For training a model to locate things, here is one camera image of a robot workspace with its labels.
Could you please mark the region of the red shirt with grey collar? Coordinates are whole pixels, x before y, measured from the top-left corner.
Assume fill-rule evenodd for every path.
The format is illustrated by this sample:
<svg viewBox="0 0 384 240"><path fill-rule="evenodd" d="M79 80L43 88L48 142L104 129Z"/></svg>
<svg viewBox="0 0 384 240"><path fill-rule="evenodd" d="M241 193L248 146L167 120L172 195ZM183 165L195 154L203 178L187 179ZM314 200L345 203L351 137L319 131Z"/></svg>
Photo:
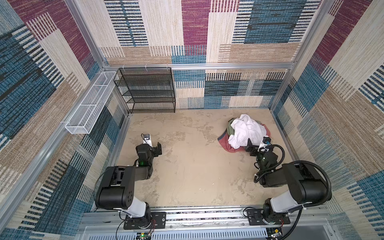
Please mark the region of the red shirt with grey collar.
<svg viewBox="0 0 384 240"><path fill-rule="evenodd" d="M234 149L232 148L229 144L228 144L228 139L229 139L229 134L227 132L227 128L225 129L224 133L218 137L218 142L219 144L224 148L224 150L226 150L227 152L230 152L230 153L236 153L236 152L242 152L242 151L245 151L245 147L240 147L239 149Z"/></svg>

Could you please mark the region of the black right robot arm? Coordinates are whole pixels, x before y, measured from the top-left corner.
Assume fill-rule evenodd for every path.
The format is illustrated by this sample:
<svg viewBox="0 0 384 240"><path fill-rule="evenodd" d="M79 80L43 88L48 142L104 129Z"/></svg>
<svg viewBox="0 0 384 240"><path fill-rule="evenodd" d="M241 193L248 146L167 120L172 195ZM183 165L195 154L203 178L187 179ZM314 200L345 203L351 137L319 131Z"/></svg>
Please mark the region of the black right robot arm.
<svg viewBox="0 0 384 240"><path fill-rule="evenodd" d="M290 223L288 214L324 204L332 198L327 173L309 161L284 163L285 150L265 137L259 145L248 140L246 152L256 157L254 183L264 188L287 186L281 195L268 198L260 209L247 207L243 214L251 226Z"/></svg>

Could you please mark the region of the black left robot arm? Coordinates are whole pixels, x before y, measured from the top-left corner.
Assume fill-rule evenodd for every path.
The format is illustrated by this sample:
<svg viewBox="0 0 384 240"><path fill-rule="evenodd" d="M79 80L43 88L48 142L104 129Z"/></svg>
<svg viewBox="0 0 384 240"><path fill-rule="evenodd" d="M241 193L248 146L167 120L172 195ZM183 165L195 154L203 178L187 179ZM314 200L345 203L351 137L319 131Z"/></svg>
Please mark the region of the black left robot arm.
<svg viewBox="0 0 384 240"><path fill-rule="evenodd" d="M150 205L135 197L135 183L151 178L153 160L162 154L162 145L136 146L138 159L133 166L108 167L100 175L101 180L94 197L98 209L116 210L126 214L124 229L154 229L156 220Z"/></svg>

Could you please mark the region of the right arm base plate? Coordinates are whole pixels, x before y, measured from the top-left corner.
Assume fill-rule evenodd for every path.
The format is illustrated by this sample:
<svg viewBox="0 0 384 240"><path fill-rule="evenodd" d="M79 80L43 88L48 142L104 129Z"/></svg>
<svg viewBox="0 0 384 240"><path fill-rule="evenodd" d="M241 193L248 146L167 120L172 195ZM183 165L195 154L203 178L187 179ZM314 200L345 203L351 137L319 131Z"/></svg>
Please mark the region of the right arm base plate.
<svg viewBox="0 0 384 240"><path fill-rule="evenodd" d="M243 214L250 226L288 225L291 220L288 214L265 211L263 209L245 208Z"/></svg>

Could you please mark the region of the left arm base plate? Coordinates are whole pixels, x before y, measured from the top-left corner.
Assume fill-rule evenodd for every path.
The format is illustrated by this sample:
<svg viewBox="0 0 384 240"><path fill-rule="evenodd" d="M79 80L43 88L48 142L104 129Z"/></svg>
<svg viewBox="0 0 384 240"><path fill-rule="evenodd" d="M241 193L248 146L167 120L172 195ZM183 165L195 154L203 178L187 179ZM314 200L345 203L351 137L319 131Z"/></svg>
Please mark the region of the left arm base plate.
<svg viewBox="0 0 384 240"><path fill-rule="evenodd" d="M145 214L141 218L126 217L123 228L124 230L164 229L166 226L166 217L166 212Z"/></svg>

